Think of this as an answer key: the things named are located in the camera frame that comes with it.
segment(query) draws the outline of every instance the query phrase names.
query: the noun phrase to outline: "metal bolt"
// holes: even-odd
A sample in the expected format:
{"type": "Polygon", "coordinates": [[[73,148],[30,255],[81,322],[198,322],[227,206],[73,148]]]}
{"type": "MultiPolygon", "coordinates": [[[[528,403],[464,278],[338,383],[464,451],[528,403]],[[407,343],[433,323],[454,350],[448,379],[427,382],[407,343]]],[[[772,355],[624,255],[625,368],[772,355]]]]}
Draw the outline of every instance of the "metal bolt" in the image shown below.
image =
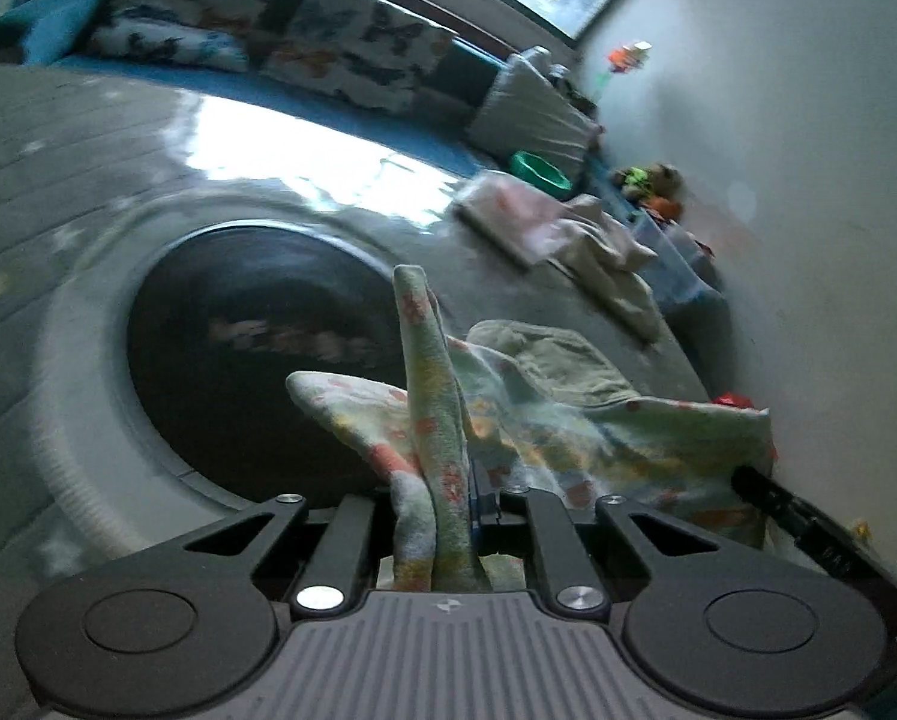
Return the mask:
{"type": "Polygon", "coordinates": [[[327,611],[344,603],[344,592],[327,584],[313,584],[295,596],[295,602],[304,608],[315,611],[327,611]]]}
{"type": "Polygon", "coordinates": [[[600,607],[605,603],[605,596],[600,590],[589,587],[587,584],[573,584],[557,594],[557,601],[565,608],[586,611],[590,608],[600,607]]]}

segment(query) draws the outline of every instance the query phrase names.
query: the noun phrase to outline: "blue sofa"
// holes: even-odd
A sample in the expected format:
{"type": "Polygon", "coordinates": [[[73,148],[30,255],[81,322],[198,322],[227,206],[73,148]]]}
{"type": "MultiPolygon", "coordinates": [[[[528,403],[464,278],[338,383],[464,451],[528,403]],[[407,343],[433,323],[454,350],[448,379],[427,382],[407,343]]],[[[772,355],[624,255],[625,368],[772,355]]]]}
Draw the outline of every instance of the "blue sofa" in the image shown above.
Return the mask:
{"type": "MultiPolygon", "coordinates": [[[[202,68],[149,65],[120,59],[88,56],[80,52],[105,0],[31,0],[0,18],[0,50],[15,49],[24,65],[51,65],[86,73],[118,74],[191,89],[217,97],[261,105],[282,113],[324,124],[437,167],[471,176],[479,159],[464,143],[466,111],[483,103],[503,63],[456,39],[440,65],[425,81],[423,92],[447,95],[452,114],[433,114],[435,106],[418,106],[405,117],[365,110],[323,95],[293,88],[257,72],[263,55],[253,55],[253,70],[245,74],[202,68]]],[[[273,0],[259,25],[282,33],[302,0],[273,0]]]]}

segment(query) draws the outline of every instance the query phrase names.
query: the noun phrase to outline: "stuffed animal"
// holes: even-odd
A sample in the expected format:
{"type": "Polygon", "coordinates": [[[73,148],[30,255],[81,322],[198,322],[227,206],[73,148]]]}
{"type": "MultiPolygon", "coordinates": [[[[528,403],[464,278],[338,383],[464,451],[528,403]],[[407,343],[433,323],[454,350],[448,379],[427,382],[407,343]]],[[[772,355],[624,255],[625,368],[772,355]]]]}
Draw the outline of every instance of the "stuffed animal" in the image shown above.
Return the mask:
{"type": "Polygon", "coordinates": [[[656,162],[648,167],[613,170],[608,179],[634,205],[644,205],[665,220],[677,221],[682,215],[682,204],[674,199],[682,186],[682,174],[671,165],[656,162]]]}

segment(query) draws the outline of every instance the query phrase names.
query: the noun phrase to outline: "dark circular opening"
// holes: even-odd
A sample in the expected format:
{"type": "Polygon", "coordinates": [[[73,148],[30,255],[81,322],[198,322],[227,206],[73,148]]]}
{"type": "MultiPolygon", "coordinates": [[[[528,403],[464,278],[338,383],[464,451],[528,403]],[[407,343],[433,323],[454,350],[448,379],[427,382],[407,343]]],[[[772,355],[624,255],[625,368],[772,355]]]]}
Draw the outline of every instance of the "dark circular opening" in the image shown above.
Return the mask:
{"type": "Polygon", "coordinates": [[[405,386],[391,279],[368,255],[286,227],[206,230],[145,277],[127,346],[149,420],[216,485],[314,507],[378,485],[285,389],[295,370],[405,386]]]}

